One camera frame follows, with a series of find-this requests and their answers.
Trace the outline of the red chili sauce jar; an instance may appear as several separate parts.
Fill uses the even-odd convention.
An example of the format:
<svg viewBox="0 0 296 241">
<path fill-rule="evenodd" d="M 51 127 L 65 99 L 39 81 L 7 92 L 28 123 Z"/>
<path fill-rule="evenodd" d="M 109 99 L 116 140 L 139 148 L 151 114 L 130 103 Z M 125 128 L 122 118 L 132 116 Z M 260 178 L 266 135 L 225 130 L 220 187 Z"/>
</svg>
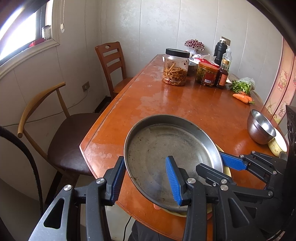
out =
<svg viewBox="0 0 296 241">
<path fill-rule="evenodd" d="M 199 62 L 195 80 L 201 85 L 212 87 L 215 84 L 218 68 L 208 63 Z"/>
</svg>

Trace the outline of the dark soy sauce bottle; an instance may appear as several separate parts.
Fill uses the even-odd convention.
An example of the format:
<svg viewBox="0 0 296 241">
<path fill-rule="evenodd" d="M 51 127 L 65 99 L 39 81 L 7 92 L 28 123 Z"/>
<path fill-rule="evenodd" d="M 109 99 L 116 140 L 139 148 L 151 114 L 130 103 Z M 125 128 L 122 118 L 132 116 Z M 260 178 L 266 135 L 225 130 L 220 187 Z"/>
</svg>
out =
<svg viewBox="0 0 296 241">
<path fill-rule="evenodd" d="M 216 86 L 220 89 L 223 89 L 225 87 L 227 77 L 228 77 L 228 67 L 227 65 L 223 64 L 221 65 L 217 73 Z"/>
</svg>

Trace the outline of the clear plastic bottle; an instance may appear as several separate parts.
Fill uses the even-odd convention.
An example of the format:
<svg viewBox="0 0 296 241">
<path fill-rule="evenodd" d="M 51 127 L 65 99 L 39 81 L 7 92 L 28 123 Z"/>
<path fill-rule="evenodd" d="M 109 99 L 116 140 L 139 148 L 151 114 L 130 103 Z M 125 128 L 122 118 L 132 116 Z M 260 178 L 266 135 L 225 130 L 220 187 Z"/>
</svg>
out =
<svg viewBox="0 0 296 241">
<path fill-rule="evenodd" d="M 228 71 L 230 68 L 231 62 L 232 62 L 231 49 L 227 48 L 226 52 L 222 56 L 221 65 L 224 66 Z"/>
</svg>

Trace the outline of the brown wooden slat chair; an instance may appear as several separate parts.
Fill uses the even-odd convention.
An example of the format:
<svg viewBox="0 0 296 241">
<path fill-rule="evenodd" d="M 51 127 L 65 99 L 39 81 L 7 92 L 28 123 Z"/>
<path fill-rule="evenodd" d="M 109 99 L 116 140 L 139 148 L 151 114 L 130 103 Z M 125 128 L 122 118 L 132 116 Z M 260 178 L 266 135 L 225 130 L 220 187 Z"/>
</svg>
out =
<svg viewBox="0 0 296 241">
<path fill-rule="evenodd" d="M 113 100 L 125 86 L 132 80 L 127 77 L 125 59 L 119 42 L 110 42 L 95 47 L 96 54 L 104 71 L 110 97 Z M 111 73 L 120 69 L 122 80 L 113 86 Z"/>
</svg>

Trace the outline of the red tissue box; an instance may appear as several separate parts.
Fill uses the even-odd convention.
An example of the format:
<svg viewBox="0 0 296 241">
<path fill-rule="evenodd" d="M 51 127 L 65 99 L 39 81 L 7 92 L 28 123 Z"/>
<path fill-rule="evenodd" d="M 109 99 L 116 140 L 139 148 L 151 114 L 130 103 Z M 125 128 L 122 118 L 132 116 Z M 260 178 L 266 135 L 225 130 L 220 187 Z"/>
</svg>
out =
<svg viewBox="0 0 296 241">
<path fill-rule="evenodd" d="M 206 55 L 200 55 L 200 54 L 196 54 L 196 55 L 193 55 L 192 56 L 192 59 L 193 59 L 193 62 L 195 64 L 199 64 L 200 62 L 203 62 L 203 63 L 207 63 L 207 64 L 210 64 L 212 66 L 215 66 L 217 68 L 219 68 L 220 66 L 218 64 L 215 63 L 215 59 L 216 57 L 215 56 L 212 56 L 210 54 L 206 54 Z"/>
</svg>

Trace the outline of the cream enamel bowl with handle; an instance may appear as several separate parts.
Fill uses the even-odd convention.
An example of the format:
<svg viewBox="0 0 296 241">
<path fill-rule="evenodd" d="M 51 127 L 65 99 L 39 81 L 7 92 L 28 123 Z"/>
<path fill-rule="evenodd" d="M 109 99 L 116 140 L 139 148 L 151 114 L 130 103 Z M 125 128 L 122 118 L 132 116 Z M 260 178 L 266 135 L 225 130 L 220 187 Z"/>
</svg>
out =
<svg viewBox="0 0 296 241">
<path fill-rule="evenodd" d="M 274 156 L 279 157 L 280 152 L 287 152 L 287 144 L 281 133 L 275 129 L 276 136 L 268 143 L 268 147 Z"/>
</svg>

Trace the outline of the black thermos bottle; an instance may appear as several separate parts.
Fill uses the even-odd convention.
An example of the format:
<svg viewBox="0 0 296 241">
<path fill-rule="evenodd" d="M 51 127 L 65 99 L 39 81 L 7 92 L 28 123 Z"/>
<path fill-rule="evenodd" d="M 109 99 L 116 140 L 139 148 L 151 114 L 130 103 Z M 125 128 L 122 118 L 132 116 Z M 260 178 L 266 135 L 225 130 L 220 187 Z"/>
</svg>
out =
<svg viewBox="0 0 296 241">
<path fill-rule="evenodd" d="M 227 45 L 220 41 L 215 46 L 215 50 L 214 50 L 214 56 L 216 57 L 215 63 L 218 64 L 219 66 L 221 65 L 222 56 L 226 52 L 227 48 L 228 48 Z"/>
</svg>

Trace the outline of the carrot back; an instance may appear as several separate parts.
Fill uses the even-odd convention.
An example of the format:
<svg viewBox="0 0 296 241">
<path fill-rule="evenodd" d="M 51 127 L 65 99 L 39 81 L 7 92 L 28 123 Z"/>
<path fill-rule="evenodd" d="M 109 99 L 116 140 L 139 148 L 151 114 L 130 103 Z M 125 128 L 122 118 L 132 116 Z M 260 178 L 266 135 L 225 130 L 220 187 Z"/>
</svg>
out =
<svg viewBox="0 0 296 241">
<path fill-rule="evenodd" d="M 241 91 L 239 94 L 243 96 L 244 101 L 248 100 L 248 102 L 253 102 L 252 97 L 248 96 L 245 92 Z"/>
</svg>

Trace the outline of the bag of green celery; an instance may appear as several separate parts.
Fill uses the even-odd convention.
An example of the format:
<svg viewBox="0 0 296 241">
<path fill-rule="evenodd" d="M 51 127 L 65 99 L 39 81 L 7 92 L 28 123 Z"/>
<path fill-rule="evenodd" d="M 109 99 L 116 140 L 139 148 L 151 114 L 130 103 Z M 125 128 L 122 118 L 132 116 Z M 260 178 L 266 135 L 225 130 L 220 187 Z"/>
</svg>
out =
<svg viewBox="0 0 296 241">
<path fill-rule="evenodd" d="M 229 86 L 234 93 L 245 92 L 250 95 L 250 92 L 255 89 L 255 81 L 252 78 L 241 78 L 239 80 L 232 80 Z"/>
</svg>

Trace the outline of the carrot front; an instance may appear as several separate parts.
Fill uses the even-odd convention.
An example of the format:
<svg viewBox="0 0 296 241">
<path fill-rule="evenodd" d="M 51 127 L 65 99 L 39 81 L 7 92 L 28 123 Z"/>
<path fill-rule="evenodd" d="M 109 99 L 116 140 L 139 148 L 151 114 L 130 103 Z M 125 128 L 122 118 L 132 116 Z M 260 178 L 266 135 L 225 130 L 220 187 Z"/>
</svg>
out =
<svg viewBox="0 0 296 241">
<path fill-rule="evenodd" d="M 247 95 L 235 93 L 232 95 L 235 99 L 245 103 L 245 104 L 254 104 L 254 100 Z"/>
</svg>

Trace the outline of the wall socket plate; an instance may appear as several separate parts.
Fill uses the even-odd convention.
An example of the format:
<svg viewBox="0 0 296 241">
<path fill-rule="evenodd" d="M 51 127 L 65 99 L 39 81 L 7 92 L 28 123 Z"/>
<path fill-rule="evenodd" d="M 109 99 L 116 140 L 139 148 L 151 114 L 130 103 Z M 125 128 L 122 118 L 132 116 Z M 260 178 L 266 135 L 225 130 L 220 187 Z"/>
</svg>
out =
<svg viewBox="0 0 296 241">
<path fill-rule="evenodd" d="M 230 44 L 231 44 L 231 40 L 227 39 L 226 37 L 223 37 L 223 36 L 220 37 L 219 41 L 226 44 L 227 46 L 230 46 Z"/>
</svg>

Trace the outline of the large steel round pan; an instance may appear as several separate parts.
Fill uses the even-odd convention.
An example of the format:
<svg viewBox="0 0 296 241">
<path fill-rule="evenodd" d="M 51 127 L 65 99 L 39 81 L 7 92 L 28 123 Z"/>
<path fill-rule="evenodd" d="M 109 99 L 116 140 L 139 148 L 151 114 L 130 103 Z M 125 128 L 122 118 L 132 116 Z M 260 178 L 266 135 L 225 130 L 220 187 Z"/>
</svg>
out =
<svg viewBox="0 0 296 241">
<path fill-rule="evenodd" d="M 211 138 L 194 123 L 174 115 L 157 114 L 138 121 L 125 139 L 127 172 L 137 190 L 149 201 L 171 212 L 185 212 L 184 183 L 177 180 L 184 169 L 187 178 L 205 184 L 196 172 L 204 164 L 223 172 L 223 161 Z"/>
</svg>

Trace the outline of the pink flower ornament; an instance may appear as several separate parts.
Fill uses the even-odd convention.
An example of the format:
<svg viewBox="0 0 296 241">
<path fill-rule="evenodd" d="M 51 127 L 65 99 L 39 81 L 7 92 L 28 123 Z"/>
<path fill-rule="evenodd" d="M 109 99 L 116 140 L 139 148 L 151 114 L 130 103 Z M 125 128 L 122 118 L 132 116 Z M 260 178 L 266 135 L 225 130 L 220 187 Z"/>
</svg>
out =
<svg viewBox="0 0 296 241">
<path fill-rule="evenodd" d="M 197 39 L 187 40 L 186 42 L 184 42 L 184 46 L 189 49 L 191 55 L 196 55 L 199 51 L 205 50 L 205 45 Z"/>
</svg>

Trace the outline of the hello kitty sliding door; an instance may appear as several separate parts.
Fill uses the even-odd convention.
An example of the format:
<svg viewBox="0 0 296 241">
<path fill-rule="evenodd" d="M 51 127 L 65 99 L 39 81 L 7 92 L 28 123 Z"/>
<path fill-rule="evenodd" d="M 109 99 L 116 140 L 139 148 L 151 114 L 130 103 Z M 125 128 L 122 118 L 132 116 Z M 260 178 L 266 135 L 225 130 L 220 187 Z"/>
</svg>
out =
<svg viewBox="0 0 296 241">
<path fill-rule="evenodd" d="M 295 95 L 295 54 L 286 40 L 282 42 L 280 63 L 270 93 L 264 103 L 276 123 L 286 114 Z"/>
</svg>

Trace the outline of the clear jar black lid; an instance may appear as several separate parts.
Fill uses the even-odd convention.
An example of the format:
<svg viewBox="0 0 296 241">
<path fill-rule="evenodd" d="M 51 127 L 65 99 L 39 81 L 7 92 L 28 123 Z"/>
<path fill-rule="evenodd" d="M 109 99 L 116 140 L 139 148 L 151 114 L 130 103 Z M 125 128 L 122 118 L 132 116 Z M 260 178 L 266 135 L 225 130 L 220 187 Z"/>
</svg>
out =
<svg viewBox="0 0 296 241">
<path fill-rule="evenodd" d="M 189 68 L 189 57 L 188 51 L 167 48 L 163 56 L 162 81 L 173 86 L 184 86 Z"/>
</svg>

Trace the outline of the small steel bowl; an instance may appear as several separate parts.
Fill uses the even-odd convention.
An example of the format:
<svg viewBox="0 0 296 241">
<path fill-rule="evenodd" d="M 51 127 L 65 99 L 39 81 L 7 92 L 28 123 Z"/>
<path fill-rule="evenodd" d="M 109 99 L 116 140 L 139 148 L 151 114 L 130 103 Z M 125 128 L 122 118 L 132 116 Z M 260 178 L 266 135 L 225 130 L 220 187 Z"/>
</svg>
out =
<svg viewBox="0 0 296 241">
<path fill-rule="evenodd" d="M 271 122 L 255 109 L 252 109 L 249 113 L 247 130 L 250 137 L 260 145 L 265 145 L 276 137 L 275 128 Z"/>
</svg>

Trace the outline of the carrot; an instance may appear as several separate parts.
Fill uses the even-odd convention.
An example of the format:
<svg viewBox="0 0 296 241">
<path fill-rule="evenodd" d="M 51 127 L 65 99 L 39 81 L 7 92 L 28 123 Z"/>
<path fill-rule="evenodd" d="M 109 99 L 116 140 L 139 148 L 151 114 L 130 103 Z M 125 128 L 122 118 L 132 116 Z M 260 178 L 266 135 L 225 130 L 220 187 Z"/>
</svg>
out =
<svg viewBox="0 0 296 241">
<path fill-rule="evenodd" d="M 248 100 L 248 102 L 253 102 L 252 97 L 248 96 L 245 92 L 241 91 L 239 94 L 243 96 L 244 101 Z"/>
<path fill-rule="evenodd" d="M 245 103 L 245 104 L 254 104 L 254 100 L 247 95 L 235 93 L 232 95 L 235 99 Z"/>
</svg>

